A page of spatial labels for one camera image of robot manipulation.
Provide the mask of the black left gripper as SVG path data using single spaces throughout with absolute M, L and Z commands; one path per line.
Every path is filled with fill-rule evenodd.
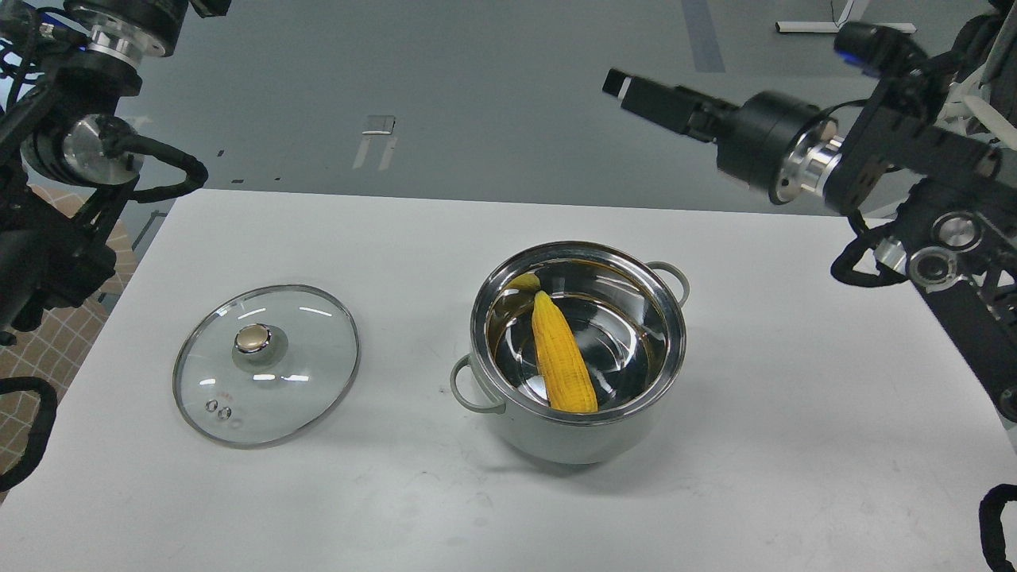
M 174 54 L 189 8 L 200 17 L 228 14 L 231 1 L 66 1 L 65 9 L 87 28 L 117 21 L 132 25 L 148 37 L 146 54 Z

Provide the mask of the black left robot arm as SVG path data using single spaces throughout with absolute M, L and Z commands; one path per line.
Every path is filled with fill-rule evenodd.
M 108 244 L 127 203 L 204 186 L 201 160 L 117 116 L 145 58 L 174 54 L 189 11 L 229 1 L 2 3 L 2 344 L 52 309 L 81 307 L 115 275 Z

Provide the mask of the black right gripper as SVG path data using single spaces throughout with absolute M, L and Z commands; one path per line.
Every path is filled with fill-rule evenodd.
M 664 85 L 610 69 L 602 85 L 621 108 L 680 135 L 716 145 L 717 170 L 773 205 L 798 196 L 786 180 L 786 165 L 809 133 L 822 122 L 814 104 L 777 91 L 753 95 L 737 106 L 683 85 Z

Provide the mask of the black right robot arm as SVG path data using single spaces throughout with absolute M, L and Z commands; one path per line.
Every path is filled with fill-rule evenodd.
M 842 23 L 834 50 L 876 79 L 846 135 L 834 107 L 780 91 L 737 105 L 615 68 L 602 88 L 636 116 L 716 145 L 717 169 L 774 205 L 820 195 L 855 233 L 831 276 L 911 282 L 1014 421 L 1015 3 L 992 2 L 937 56 L 862 21 Z

